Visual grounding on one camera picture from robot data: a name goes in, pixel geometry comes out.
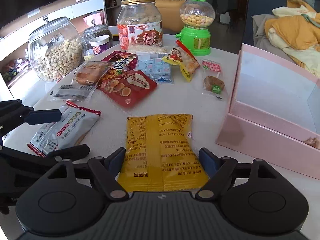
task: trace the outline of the pink box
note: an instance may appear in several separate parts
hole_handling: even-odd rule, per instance
[[[320,179],[320,79],[243,44],[234,84],[216,143]]]

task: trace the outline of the ridged black surface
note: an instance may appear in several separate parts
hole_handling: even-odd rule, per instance
[[[26,232],[19,240],[306,240],[301,233],[254,236],[228,224],[212,203],[193,199],[189,192],[134,193],[113,203],[92,227],[71,236],[42,237]]]

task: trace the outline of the glass jar of peanuts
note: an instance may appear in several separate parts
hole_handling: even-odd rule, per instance
[[[205,0],[188,0],[180,8],[183,23],[196,29],[208,28],[216,17],[210,3]]]
[[[117,19],[121,49],[130,44],[162,46],[162,16],[155,0],[127,0],[121,2]]]
[[[29,36],[29,61],[44,81],[57,81],[82,61],[80,35],[67,17],[48,21]]]

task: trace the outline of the round table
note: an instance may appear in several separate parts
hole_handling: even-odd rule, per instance
[[[166,34],[163,39],[165,46],[172,46],[176,40],[173,35]],[[95,56],[92,60],[100,61],[115,50],[120,50],[120,46],[116,45]],[[227,100],[232,92],[238,55],[211,48],[210,55],[197,57],[199,61],[202,58],[211,59],[221,64],[222,75],[220,78],[225,82],[223,100],[202,94],[201,70],[198,69],[192,81],[188,83],[182,77],[178,67],[172,67],[174,84],[158,84],[150,95],[132,109],[120,107],[102,91],[96,90],[87,104],[77,103],[80,106],[102,112],[100,119],[81,142],[90,147],[90,154],[86,159],[77,162],[85,162],[95,156],[107,157],[119,147],[125,147],[126,119],[129,116],[178,113],[193,115],[191,147],[196,154],[201,147],[206,147],[217,156],[230,156],[238,162],[252,162],[253,158],[248,155],[215,144],[222,120],[228,111]],[[60,80],[52,90],[56,91],[61,85],[70,84],[74,72],[75,70]],[[63,105],[62,101],[50,100],[49,91],[44,98],[35,104],[35,110],[56,109]],[[29,126],[25,123],[10,133],[4,145],[32,154],[27,143],[40,127],[41,125]],[[308,200],[309,215],[301,232],[311,240],[320,239],[320,227],[318,226],[320,222],[320,181],[275,165],[272,166]],[[17,238],[22,233],[22,229],[15,216],[14,207],[10,209],[9,215],[0,214],[0,226],[7,238],[11,240]]]

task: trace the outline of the red snack package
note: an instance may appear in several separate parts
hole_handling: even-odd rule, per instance
[[[133,107],[157,86],[141,70],[130,70],[120,76],[104,80],[101,90],[123,107]]]
[[[116,50],[109,56],[105,57],[102,61],[112,62],[112,65],[107,73],[102,76],[98,85],[100,85],[104,80],[119,76],[129,70],[135,69],[138,61],[138,56],[135,54]]]

